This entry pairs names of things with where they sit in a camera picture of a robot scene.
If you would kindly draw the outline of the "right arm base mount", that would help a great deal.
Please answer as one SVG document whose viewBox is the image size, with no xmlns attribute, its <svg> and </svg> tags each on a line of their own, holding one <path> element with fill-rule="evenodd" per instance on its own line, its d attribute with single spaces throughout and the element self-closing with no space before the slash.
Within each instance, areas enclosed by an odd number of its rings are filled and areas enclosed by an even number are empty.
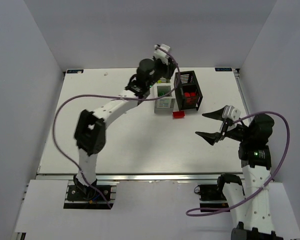
<svg viewBox="0 0 300 240">
<path fill-rule="evenodd" d="M 229 207 L 225 196 L 218 190 L 216 184 L 197 185 L 193 192 L 199 196 L 200 208 L 225 209 Z"/>
</svg>

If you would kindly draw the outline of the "red lego brick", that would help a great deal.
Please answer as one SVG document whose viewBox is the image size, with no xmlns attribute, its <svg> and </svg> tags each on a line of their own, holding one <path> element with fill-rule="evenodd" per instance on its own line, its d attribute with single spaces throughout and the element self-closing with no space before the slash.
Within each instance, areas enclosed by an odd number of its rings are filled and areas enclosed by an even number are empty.
<svg viewBox="0 0 300 240">
<path fill-rule="evenodd" d="M 173 119 L 182 119 L 185 117 L 185 112 L 184 111 L 173 111 L 172 112 L 172 117 Z"/>
</svg>

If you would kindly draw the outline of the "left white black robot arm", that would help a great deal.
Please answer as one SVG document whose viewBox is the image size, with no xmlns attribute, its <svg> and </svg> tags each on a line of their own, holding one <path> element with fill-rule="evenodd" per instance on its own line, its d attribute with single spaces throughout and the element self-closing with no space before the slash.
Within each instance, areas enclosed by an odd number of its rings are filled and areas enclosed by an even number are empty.
<svg viewBox="0 0 300 240">
<path fill-rule="evenodd" d="M 80 113 L 74 132 L 80 170 L 73 180 L 85 200 L 93 199 L 97 192 L 94 189 L 97 186 L 95 170 L 98 153 L 106 144 L 107 127 L 124 113 L 140 105 L 149 96 L 150 88 L 161 78 L 170 79 L 176 67 L 171 58 L 167 59 L 167 63 L 156 58 L 143 59 L 118 99 L 93 111 L 85 109 Z"/>
</svg>

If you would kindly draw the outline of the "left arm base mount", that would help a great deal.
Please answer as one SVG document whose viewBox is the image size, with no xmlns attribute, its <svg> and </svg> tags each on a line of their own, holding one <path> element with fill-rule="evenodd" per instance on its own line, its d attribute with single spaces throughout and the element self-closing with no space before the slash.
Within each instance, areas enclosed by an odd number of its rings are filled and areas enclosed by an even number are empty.
<svg viewBox="0 0 300 240">
<path fill-rule="evenodd" d="M 97 185 L 96 187 L 112 207 L 115 202 L 117 187 L 115 185 Z M 106 201 L 96 190 L 92 189 L 88 195 L 85 195 L 73 183 L 67 187 L 63 208 L 72 210 L 110 210 Z"/>
</svg>

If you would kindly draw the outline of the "red flower lego piece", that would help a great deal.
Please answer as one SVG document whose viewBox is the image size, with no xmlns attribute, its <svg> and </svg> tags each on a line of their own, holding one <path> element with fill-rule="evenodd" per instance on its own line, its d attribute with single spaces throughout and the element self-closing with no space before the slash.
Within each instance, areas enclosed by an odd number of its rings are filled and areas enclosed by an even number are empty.
<svg viewBox="0 0 300 240">
<path fill-rule="evenodd" d="M 184 96 L 186 98 L 195 97 L 197 94 L 195 92 L 185 92 Z"/>
</svg>

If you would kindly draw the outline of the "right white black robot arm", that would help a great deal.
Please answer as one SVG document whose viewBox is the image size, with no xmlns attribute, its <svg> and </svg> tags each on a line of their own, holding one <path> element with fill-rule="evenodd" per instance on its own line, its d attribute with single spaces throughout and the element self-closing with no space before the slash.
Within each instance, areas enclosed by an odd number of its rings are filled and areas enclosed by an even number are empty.
<svg viewBox="0 0 300 240">
<path fill-rule="evenodd" d="M 223 173 L 217 179 L 217 189 L 231 208 L 233 240 L 280 240 L 276 233 L 271 209 L 270 190 L 265 185 L 271 177 L 272 159 L 268 146 L 274 120 L 265 113 L 253 117 L 249 125 L 240 119 L 241 111 L 232 105 L 204 113 L 203 117 L 221 121 L 215 133 L 196 132 L 210 145 L 225 138 L 239 142 L 238 158 L 244 179 Z"/>
</svg>

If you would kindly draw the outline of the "green small lego brick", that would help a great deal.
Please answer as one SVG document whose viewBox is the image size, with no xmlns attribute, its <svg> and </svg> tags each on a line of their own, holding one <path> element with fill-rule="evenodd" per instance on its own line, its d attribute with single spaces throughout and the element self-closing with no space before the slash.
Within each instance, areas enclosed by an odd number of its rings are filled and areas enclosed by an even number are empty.
<svg viewBox="0 0 300 240">
<path fill-rule="evenodd" d="M 158 92 L 158 97 L 162 97 L 162 96 L 166 96 L 166 97 L 170 97 L 171 96 L 171 94 L 169 93 L 166 93 L 166 92 Z"/>
</svg>

